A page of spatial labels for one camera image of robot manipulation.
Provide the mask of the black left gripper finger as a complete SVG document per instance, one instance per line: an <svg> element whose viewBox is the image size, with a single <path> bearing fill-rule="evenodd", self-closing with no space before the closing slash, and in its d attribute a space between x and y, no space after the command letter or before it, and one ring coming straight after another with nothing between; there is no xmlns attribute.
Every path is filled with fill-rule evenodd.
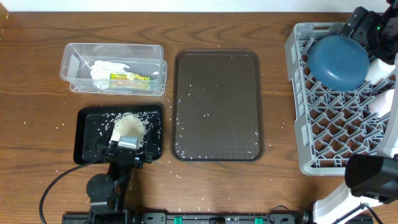
<svg viewBox="0 0 398 224"><path fill-rule="evenodd" d="M114 126L110 126L108 128L108 130L104 133L104 135L98 139L98 148L99 149L108 149L109 148L113 130L114 130Z"/></svg>
<svg viewBox="0 0 398 224"><path fill-rule="evenodd" d="M145 156L152 156L152 150L151 150L151 145L152 145L152 129L149 128L147 132L147 140L146 140L146 147L144 149L144 155Z"/></svg>

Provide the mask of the pile of white rice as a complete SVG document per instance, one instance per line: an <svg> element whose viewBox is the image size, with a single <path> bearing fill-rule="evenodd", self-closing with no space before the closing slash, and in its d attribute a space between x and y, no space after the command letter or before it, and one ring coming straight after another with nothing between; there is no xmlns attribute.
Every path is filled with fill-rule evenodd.
<svg viewBox="0 0 398 224"><path fill-rule="evenodd" d="M118 141L121 136L131 136L138 139L137 153L142 154L146 148L147 135L150 132L154 137L150 138L148 151L154 153L154 159L162 155L162 123L159 111L129 112L129 113L106 113L101 114L97 128L98 134L104 136L111 125L113 125L112 141Z"/></svg>

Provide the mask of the cream white cup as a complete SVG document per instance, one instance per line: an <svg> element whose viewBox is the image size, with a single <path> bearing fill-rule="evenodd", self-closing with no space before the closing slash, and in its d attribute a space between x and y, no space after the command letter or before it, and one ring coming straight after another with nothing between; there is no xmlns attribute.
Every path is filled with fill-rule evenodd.
<svg viewBox="0 0 398 224"><path fill-rule="evenodd" d="M372 85L378 85L380 82L384 81L394 70L394 65L389 65L377 58L371 62L365 81Z"/></svg>

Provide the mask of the dark blue plate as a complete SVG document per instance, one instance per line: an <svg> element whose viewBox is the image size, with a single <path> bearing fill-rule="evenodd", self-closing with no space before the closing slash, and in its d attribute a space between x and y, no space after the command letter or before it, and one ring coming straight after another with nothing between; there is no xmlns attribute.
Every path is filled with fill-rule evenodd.
<svg viewBox="0 0 398 224"><path fill-rule="evenodd" d="M329 35L317 41L308 52L307 67L327 88L351 91L363 84L369 69L366 50L356 41Z"/></svg>

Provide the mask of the pink cup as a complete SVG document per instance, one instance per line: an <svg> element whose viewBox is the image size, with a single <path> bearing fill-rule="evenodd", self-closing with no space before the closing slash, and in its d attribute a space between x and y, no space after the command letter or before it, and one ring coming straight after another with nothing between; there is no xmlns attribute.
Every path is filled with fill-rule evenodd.
<svg viewBox="0 0 398 224"><path fill-rule="evenodd" d="M394 89L384 91L381 94L375 96L375 99L370 102L368 108L371 113L376 113L377 118L381 118L388 114L392 108L392 102L394 97Z"/></svg>

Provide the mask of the yellow green snack wrapper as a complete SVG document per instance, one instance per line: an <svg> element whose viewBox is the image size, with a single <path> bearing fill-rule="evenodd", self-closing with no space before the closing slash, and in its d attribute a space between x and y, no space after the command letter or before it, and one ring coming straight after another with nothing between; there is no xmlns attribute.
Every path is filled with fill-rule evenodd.
<svg viewBox="0 0 398 224"><path fill-rule="evenodd" d="M126 73L110 73L110 80L140 80L148 81L150 77L145 77L136 73L126 72Z"/></svg>

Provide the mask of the white napkin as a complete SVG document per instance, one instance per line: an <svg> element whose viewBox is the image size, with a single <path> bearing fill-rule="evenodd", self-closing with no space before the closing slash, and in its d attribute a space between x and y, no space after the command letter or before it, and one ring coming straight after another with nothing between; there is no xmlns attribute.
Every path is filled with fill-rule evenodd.
<svg viewBox="0 0 398 224"><path fill-rule="evenodd" d="M126 73L128 65L123 63L97 60L90 68L91 78L94 80L110 80L110 73Z"/></svg>

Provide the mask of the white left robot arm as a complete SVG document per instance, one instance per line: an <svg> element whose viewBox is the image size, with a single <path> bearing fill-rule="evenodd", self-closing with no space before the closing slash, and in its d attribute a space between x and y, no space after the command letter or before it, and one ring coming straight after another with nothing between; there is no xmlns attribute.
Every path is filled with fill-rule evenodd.
<svg viewBox="0 0 398 224"><path fill-rule="evenodd" d="M153 161L154 154L146 149L141 155L137 153L138 139L132 136L121 136L112 141L111 128L100 137L95 148L101 153L101 162L109 164L108 172L94 175L86 185L90 198L88 223L137 224L141 216L129 208L124 208L124 197L134 169L141 169L145 163Z"/></svg>

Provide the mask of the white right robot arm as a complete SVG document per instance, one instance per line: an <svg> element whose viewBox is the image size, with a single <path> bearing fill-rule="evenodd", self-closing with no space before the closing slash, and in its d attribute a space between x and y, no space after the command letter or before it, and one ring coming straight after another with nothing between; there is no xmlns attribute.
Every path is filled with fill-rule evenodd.
<svg viewBox="0 0 398 224"><path fill-rule="evenodd" d="M397 1L383 14L357 7L340 29L342 39L355 42L369 55L397 66ZM345 180L313 205L314 223L346 223L363 210L397 200L397 95L392 97L386 133L374 156L354 154Z"/></svg>

